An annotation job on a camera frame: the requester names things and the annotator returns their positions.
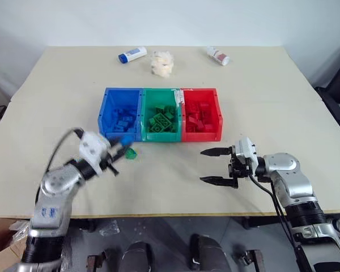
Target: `white tube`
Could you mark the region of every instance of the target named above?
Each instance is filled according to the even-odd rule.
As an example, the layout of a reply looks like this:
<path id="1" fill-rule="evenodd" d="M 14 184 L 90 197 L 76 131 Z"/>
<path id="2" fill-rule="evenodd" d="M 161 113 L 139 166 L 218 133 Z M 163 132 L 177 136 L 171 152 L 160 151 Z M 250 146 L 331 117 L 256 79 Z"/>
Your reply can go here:
<path id="1" fill-rule="evenodd" d="M 221 51 L 217 50 L 215 47 L 208 46 L 206 49 L 206 53 L 217 63 L 223 66 L 229 63 L 230 60 L 229 57 L 222 53 Z"/>
<path id="2" fill-rule="evenodd" d="M 143 57 L 147 54 L 145 47 L 140 46 L 125 53 L 118 55 L 118 59 L 122 63 L 128 63 L 130 61 L 136 60 L 137 58 Z"/>

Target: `plastic bin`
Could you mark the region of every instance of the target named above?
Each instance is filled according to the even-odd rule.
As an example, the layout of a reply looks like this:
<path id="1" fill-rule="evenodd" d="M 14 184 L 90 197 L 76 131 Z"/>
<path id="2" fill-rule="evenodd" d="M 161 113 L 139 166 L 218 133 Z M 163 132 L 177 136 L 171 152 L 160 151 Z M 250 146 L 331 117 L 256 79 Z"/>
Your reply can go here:
<path id="1" fill-rule="evenodd" d="M 181 104 L 175 102 L 175 89 L 150 89 L 145 88 L 142 95 L 141 109 L 141 138 L 145 142 L 181 142 Z M 157 106 L 175 107 L 173 123 L 175 132 L 155 133 L 150 131 L 150 119 L 157 112 Z"/>
<path id="2" fill-rule="evenodd" d="M 106 88 L 98 116 L 103 136 L 107 139 L 132 136 L 134 141 L 141 141 L 142 92 L 142 88 Z"/>
<path id="3" fill-rule="evenodd" d="M 222 138 L 223 117 L 216 89 L 181 89 L 182 142 L 219 142 Z"/>

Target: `beige tabletop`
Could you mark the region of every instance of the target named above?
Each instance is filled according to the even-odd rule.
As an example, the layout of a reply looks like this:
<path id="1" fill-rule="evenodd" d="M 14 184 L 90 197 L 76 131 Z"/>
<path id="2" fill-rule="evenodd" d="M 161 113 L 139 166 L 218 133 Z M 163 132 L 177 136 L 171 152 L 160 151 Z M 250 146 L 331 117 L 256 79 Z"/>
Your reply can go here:
<path id="1" fill-rule="evenodd" d="M 125 65 L 128 47 L 48 48 L 0 122 L 0 217 L 32 215 L 43 171 L 62 134 L 73 126 L 98 131 L 106 87 L 216 88 L 223 136 L 214 143 L 136 143 L 135 160 L 117 164 L 83 187 L 73 217 L 151 215 L 270 215 L 271 199 L 248 179 L 239 189 L 217 187 L 201 176 L 227 176 L 229 158 L 199 154 L 228 147 L 247 135 L 259 155 L 289 152 L 301 162 L 326 212 L 340 212 L 340 127 L 281 47 L 224 47 L 219 66 L 198 47 L 169 50 L 168 79 L 151 74 L 150 54 Z M 70 138 L 54 165 L 78 154 Z"/>

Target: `white wall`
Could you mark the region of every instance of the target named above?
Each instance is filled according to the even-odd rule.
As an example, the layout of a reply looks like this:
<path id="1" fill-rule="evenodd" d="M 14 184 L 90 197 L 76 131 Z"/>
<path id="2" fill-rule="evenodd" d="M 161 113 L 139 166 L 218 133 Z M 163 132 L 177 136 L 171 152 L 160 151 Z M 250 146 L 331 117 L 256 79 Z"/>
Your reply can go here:
<path id="1" fill-rule="evenodd" d="M 314 85 L 340 65 L 340 0 L 0 0 L 0 86 L 47 45 L 284 45 Z"/>

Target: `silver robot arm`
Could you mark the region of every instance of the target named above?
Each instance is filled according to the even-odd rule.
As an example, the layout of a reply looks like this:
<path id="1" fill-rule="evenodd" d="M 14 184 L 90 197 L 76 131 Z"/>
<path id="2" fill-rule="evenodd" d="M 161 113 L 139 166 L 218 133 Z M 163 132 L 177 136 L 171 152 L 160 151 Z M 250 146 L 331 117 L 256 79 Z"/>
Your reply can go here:
<path id="1" fill-rule="evenodd" d="M 276 197 L 291 224 L 300 271 L 340 271 L 340 238 L 321 210 L 311 182 L 301 172 L 300 162 L 288 153 L 257 157 L 256 147 L 245 137 L 229 148 L 211 148 L 201 154 L 230 155 L 230 178 L 201 177 L 221 186 L 238 188 L 238 178 L 257 176 L 258 182 L 272 182 Z"/>
<path id="2" fill-rule="evenodd" d="M 62 244 L 73 199 L 87 180 L 102 174 L 105 169 L 118 174 L 112 164 L 125 154 L 131 140 L 121 140 L 121 148 L 111 154 L 111 147 L 119 142 L 120 139 L 109 142 L 96 133 L 84 132 L 79 145 L 82 158 L 70 160 L 43 176 L 30 220 L 26 249 L 17 271 L 60 271 Z"/>

